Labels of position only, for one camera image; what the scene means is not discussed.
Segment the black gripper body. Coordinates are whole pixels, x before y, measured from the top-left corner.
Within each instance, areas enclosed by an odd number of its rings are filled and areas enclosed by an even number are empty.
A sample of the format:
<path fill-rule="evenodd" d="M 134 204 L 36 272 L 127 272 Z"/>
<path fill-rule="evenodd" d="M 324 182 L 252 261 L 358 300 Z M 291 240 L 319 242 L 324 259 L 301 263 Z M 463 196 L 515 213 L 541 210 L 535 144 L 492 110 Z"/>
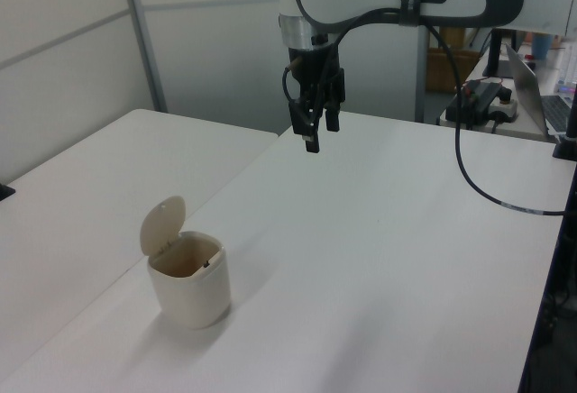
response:
<path fill-rule="evenodd" d="M 340 110 L 345 101 L 344 72 L 333 45 L 315 50 L 288 49 L 288 72 L 300 87 L 298 100 L 316 101 L 318 84 L 324 86 L 325 109 Z"/>

